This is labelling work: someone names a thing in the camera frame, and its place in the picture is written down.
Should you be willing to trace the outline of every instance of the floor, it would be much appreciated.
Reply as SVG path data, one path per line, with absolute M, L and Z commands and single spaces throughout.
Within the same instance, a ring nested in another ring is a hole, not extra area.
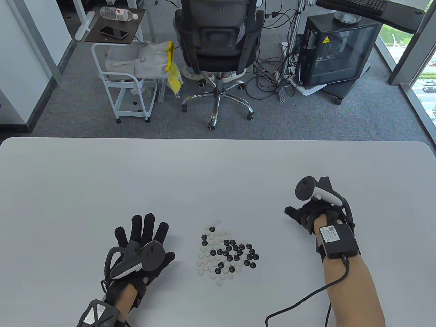
M 279 5 L 279 0 L 269 0 L 268 11 L 278 9 Z M 153 17 L 173 17 L 175 9 L 170 3 L 160 1 L 150 11 Z M 309 14 L 321 10 L 309 9 Z M 71 17 L 66 22 L 73 35 L 78 27 L 77 17 L 74 13 L 66 16 Z M 158 41 L 176 40 L 171 20 L 155 19 L 153 24 Z M 287 28 L 283 28 L 262 32 L 261 58 L 279 55 L 279 42 L 284 40 L 287 32 Z M 389 71 L 375 49 L 369 58 L 371 69 L 340 106 L 323 92 L 308 97 L 296 92 L 293 97 L 287 97 L 285 103 L 280 103 L 276 95 L 253 100 L 244 91 L 233 89 L 231 94 L 250 101 L 256 112 L 255 119 L 252 122 L 246 120 L 243 107 L 225 100 L 220 105 L 216 129 L 209 131 L 206 123 L 212 110 L 211 99 L 194 100 L 189 104 L 189 112 L 182 113 L 182 99 L 176 99 L 170 89 L 166 90 L 164 104 L 155 104 L 151 123 L 145 123 L 141 118 L 122 118 L 122 123 L 116 124 L 96 74 L 90 48 L 90 44 L 78 42 L 62 82 L 54 90 L 35 129 L 20 136 L 420 141 L 435 152 L 432 141 L 401 90 L 387 84 Z M 181 68 L 180 49 L 176 51 L 176 62 Z M 251 76 L 246 74 L 243 80 L 247 81 Z M 204 90 L 185 80 L 181 98 Z M 249 84 L 248 90 L 255 97 L 265 95 L 254 84 Z

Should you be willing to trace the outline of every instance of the office chair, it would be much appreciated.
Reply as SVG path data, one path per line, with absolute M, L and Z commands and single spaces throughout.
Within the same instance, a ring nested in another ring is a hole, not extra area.
M 256 12 L 256 0 L 182 0 L 182 9 L 176 10 L 175 25 L 180 35 L 180 48 L 186 64 L 196 74 L 201 71 L 216 72 L 215 82 L 210 77 L 205 82 L 213 91 L 188 96 L 182 102 L 182 111 L 187 112 L 187 101 L 205 96 L 215 98 L 210 130 L 215 129 L 221 99 L 243 104 L 248 109 L 247 119 L 253 120 L 254 111 L 244 99 L 227 94 L 238 87 L 245 89 L 241 80 L 223 86 L 223 72 L 241 74 L 256 58 L 265 12 Z M 245 23 L 245 35 L 237 43 L 241 25 Z

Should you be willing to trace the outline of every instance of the hand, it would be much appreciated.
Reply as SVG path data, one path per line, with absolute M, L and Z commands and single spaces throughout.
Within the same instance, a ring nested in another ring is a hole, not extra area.
M 133 216 L 132 218 L 132 231 L 130 233 L 130 240 L 138 242 L 141 247 L 146 245 L 148 242 L 152 240 L 153 237 L 153 228 L 154 228 L 154 215 L 152 213 L 149 213 L 144 218 L 144 226 L 142 228 L 142 217 L 139 215 Z M 154 241 L 158 241 L 163 245 L 165 241 L 165 237 L 168 232 L 168 224 L 165 222 L 161 222 L 157 231 L 156 235 L 154 236 Z M 127 247 L 127 237 L 126 232 L 124 231 L 123 227 L 117 227 L 115 230 L 115 237 L 118 241 L 118 245 L 120 247 L 126 248 Z M 106 299 L 109 304 L 111 302 L 115 302 L 119 293 L 128 285 L 132 284 L 134 288 L 138 291 L 138 295 L 136 297 L 136 301 L 133 304 L 134 307 L 138 307 L 139 303 L 141 302 L 143 296 L 145 295 L 146 287 L 150 285 L 150 283 L 159 276 L 159 274 L 162 272 L 162 270 L 170 264 L 171 261 L 173 261 L 175 258 L 175 254 L 173 252 L 165 253 L 165 258 L 162 262 L 162 264 L 153 271 L 146 272 L 144 270 L 139 270 L 137 272 L 132 272 L 127 276 L 124 276 L 120 279 L 116 279 L 112 282 L 112 280 L 105 276 L 105 284 L 107 286 L 107 292 L 106 292 Z M 123 259 L 123 255 L 121 255 L 117 261 L 115 262 L 114 266 L 121 262 Z
M 309 232 L 309 234 L 315 232 L 313 223 L 321 214 L 326 214 L 328 225 L 339 218 L 339 214 L 335 207 L 323 200 L 318 200 L 316 198 L 310 199 L 310 201 L 305 203 L 300 209 L 287 207 L 285 208 L 285 213 L 302 225 Z

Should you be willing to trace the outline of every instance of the keyboard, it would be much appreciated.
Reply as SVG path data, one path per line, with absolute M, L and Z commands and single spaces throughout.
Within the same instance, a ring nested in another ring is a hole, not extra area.
M 377 16 L 382 15 L 388 4 L 385 0 L 328 0 L 328 2 Z

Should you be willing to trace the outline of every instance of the computer case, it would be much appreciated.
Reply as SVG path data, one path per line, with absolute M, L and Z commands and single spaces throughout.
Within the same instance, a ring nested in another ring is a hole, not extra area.
M 345 25 L 334 13 L 309 16 L 297 62 L 300 84 L 308 89 L 358 79 L 381 28 L 365 17 Z

